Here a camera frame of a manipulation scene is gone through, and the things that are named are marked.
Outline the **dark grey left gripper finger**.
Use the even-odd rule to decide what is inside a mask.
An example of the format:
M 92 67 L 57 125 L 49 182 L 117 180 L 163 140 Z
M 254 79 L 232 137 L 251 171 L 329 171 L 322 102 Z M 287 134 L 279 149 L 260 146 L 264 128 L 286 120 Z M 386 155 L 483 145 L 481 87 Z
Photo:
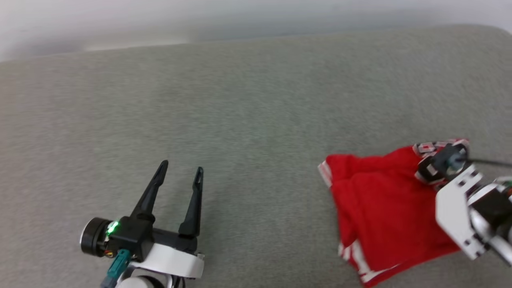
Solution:
M 192 183 L 192 196 L 185 219 L 178 229 L 178 233 L 185 237 L 195 238 L 200 235 L 203 183 L 204 170 L 199 167 Z
M 158 190 L 164 183 L 165 175 L 168 170 L 168 164 L 168 160 L 163 160 L 161 162 L 148 186 L 140 197 L 138 203 L 130 214 L 131 218 L 149 221 L 152 224 L 155 222 L 155 217 L 152 213 L 152 210 L 154 208 Z

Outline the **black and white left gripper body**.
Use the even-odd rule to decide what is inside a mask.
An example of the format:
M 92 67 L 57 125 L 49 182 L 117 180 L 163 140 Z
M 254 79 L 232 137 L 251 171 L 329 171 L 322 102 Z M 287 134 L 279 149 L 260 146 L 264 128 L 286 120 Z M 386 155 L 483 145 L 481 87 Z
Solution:
M 204 255 L 197 252 L 198 237 L 153 228 L 145 220 L 123 217 L 106 226 L 106 256 L 113 259 L 108 279 L 128 279 L 140 269 L 167 279 L 199 279 Z

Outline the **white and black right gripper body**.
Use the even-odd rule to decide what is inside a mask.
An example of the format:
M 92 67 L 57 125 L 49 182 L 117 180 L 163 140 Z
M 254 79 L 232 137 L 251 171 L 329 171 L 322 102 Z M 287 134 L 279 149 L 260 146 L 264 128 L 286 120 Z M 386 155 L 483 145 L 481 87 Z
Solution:
M 436 195 L 436 221 L 466 256 L 475 260 L 489 250 L 512 264 L 511 177 L 483 182 L 470 165 Z

